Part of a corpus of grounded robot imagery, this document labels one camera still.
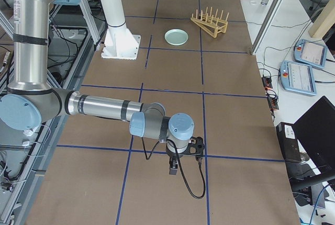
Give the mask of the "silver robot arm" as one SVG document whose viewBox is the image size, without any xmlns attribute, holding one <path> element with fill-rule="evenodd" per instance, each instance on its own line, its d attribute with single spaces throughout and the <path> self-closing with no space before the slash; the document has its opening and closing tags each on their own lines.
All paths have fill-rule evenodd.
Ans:
<svg viewBox="0 0 335 225">
<path fill-rule="evenodd" d="M 82 114 L 126 121 L 132 135 L 165 143 L 170 173 L 181 171 L 180 158 L 189 154 L 194 131 L 189 115 L 168 117 L 159 103 L 84 95 L 47 83 L 49 6 L 54 1 L 14 0 L 14 78 L 7 95 L 1 99 L 1 120 L 16 130 L 35 128 L 60 115 Z"/>
</svg>

